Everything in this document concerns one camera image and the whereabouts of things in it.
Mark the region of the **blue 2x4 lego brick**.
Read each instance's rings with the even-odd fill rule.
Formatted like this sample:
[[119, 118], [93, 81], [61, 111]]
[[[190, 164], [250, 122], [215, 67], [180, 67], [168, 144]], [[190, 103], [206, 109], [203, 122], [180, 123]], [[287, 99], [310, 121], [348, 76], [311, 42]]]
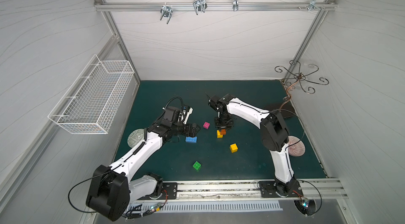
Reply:
[[197, 137], [196, 136], [195, 137], [188, 136], [188, 137], [186, 137], [185, 142], [186, 143], [197, 143]]

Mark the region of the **yellow lego brick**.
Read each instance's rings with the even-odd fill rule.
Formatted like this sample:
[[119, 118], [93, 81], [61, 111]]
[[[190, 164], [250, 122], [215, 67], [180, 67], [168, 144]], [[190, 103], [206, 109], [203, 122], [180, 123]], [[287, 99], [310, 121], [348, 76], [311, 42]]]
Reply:
[[222, 138], [223, 135], [221, 134], [221, 131], [217, 130], [217, 138]]
[[230, 151], [232, 152], [232, 153], [235, 153], [235, 152], [237, 152], [238, 151], [238, 146], [237, 146], [237, 144], [231, 144], [230, 145]]

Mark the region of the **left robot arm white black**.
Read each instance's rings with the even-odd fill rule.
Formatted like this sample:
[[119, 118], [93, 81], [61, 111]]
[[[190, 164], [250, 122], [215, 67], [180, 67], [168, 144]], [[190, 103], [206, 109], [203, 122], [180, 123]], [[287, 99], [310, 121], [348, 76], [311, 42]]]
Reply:
[[162, 177], [147, 173], [132, 180], [140, 167], [173, 136], [195, 137], [200, 131], [196, 123], [153, 124], [141, 131], [136, 145], [109, 166], [100, 165], [88, 179], [90, 187], [85, 205], [88, 213], [97, 212], [111, 221], [122, 217], [131, 202], [149, 197], [158, 199], [163, 189]]

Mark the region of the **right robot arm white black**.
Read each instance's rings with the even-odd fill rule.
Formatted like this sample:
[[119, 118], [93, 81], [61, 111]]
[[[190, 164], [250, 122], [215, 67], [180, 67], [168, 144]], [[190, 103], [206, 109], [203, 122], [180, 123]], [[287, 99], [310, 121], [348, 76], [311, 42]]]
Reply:
[[279, 111], [259, 109], [227, 94], [220, 98], [216, 95], [209, 98], [209, 106], [218, 113], [215, 118], [219, 129], [230, 129], [233, 125], [232, 115], [257, 126], [261, 132], [261, 142], [270, 151], [274, 170], [274, 189], [280, 197], [287, 197], [299, 183], [294, 177], [289, 148], [289, 129]]

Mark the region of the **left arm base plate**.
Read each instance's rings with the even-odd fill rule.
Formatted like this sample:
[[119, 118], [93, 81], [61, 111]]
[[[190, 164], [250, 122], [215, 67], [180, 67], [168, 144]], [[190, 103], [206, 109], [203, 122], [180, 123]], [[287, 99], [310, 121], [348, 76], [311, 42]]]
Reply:
[[158, 185], [157, 190], [152, 194], [139, 198], [139, 200], [164, 200], [166, 197], [169, 200], [177, 198], [177, 182], [163, 182]]

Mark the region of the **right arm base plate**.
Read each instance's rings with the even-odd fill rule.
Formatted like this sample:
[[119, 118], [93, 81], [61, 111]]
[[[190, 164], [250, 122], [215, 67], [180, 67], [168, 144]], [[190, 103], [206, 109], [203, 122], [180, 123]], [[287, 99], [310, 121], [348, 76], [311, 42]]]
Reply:
[[298, 181], [282, 183], [278, 180], [259, 181], [257, 188], [262, 198], [298, 198], [303, 195]]

